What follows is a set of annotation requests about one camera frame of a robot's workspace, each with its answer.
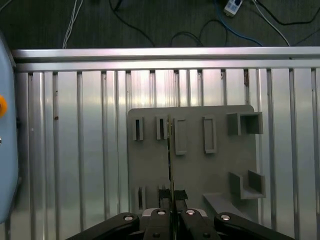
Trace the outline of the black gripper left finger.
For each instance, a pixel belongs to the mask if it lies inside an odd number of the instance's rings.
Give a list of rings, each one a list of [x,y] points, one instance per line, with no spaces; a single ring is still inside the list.
[[[171,191],[158,190],[158,208],[141,216],[120,213],[71,237],[70,240],[171,240]]]

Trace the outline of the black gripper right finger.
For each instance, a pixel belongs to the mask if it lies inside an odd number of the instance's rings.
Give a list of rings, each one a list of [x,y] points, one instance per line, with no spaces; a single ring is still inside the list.
[[[244,217],[222,212],[210,220],[199,210],[189,208],[185,190],[174,192],[178,219],[179,240],[291,240],[277,232]]]

